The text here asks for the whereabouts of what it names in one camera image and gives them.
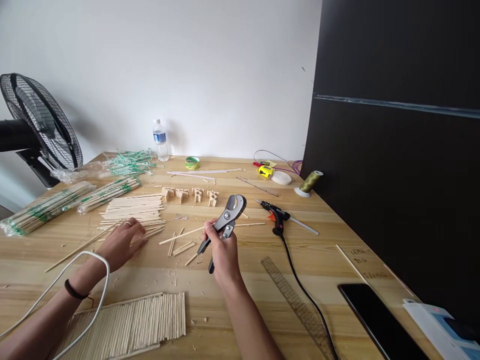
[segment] thread spool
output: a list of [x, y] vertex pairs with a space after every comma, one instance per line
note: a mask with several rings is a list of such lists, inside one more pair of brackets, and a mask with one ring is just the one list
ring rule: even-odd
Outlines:
[[295, 192], [301, 197], [309, 198], [311, 196], [310, 191], [323, 174], [323, 172], [318, 170], [312, 171], [310, 175], [308, 175], [308, 177], [305, 179], [305, 181], [302, 182], [299, 187], [295, 188]]

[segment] yellow tape measure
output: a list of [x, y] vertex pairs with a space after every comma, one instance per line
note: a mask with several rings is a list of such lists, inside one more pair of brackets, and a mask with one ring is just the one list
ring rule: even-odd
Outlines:
[[274, 169], [270, 166], [267, 166], [267, 165], [260, 166], [257, 169], [257, 171], [260, 175], [266, 177], [267, 179], [270, 178], [272, 176], [272, 174], [274, 173]]

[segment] fan grille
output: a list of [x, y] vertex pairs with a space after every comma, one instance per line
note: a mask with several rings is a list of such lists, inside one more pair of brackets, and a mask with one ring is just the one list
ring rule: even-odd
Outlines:
[[41, 145], [41, 155], [55, 168], [83, 164], [82, 150], [64, 112], [42, 84], [11, 73], [0, 76], [0, 87], [11, 115], [30, 125]]

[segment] electric fan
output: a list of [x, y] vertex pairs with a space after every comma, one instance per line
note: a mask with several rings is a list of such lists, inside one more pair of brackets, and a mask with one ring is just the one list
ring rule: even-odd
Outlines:
[[83, 165], [82, 150], [64, 112], [39, 82], [18, 73], [0, 76], [0, 87], [13, 120], [0, 121], [0, 152], [17, 151], [42, 183], [59, 181], [39, 160], [56, 169]]

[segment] black power cord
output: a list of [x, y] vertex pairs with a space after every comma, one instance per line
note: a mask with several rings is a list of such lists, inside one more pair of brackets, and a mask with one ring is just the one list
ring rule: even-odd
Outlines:
[[286, 255], [288, 256], [288, 262], [290, 263], [290, 267], [291, 267], [291, 272], [293, 273], [293, 276], [295, 277], [296, 282], [298, 283], [300, 288], [303, 290], [306, 297], [311, 301], [313, 306], [315, 306], [316, 310], [320, 314], [321, 321], [323, 322], [323, 326], [325, 327], [326, 337], [328, 338], [328, 344], [330, 345], [330, 350], [331, 350], [331, 353], [333, 354], [333, 358], [335, 360], [339, 360], [339, 357], [337, 356], [337, 352], [335, 351], [335, 346], [334, 346], [334, 343], [332, 341], [332, 337], [330, 336], [330, 331], [329, 331], [329, 328], [327, 326], [327, 322], [325, 321], [324, 315], [322, 314], [322, 312], [320, 311], [320, 308], [317, 306], [315, 301], [310, 297], [309, 293], [305, 290], [304, 286], [300, 282], [299, 277], [297, 276], [297, 273], [295, 272], [294, 264], [292, 263], [292, 258], [290, 257], [289, 248], [287, 246], [287, 242], [285, 241], [284, 235], [280, 234], [280, 238], [281, 238], [281, 241], [283, 242], [283, 245], [285, 246]]

